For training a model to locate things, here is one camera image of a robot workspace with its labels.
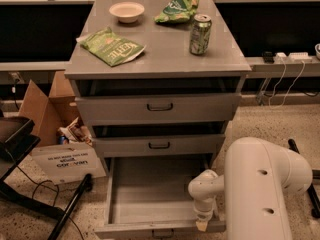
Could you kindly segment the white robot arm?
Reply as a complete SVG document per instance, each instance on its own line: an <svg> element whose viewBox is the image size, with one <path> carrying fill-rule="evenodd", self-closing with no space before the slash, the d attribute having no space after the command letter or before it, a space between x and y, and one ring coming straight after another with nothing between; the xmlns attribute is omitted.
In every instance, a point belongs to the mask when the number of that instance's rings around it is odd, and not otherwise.
<svg viewBox="0 0 320 240"><path fill-rule="evenodd" d="M284 195L312 183L308 161L269 141L244 137L225 154L224 173L207 169L188 185L196 226L204 232L219 193L225 196L227 240L292 240Z"/></svg>

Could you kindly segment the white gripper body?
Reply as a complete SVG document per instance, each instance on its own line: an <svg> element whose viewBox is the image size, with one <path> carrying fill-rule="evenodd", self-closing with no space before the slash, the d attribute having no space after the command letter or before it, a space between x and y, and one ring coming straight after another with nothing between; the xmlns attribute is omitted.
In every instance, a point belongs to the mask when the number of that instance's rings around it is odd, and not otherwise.
<svg viewBox="0 0 320 240"><path fill-rule="evenodd" d="M208 222L213 216L217 177L214 171L207 169L192 179L188 185L188 192L194 200L194 212L199 222Z"/></svg>

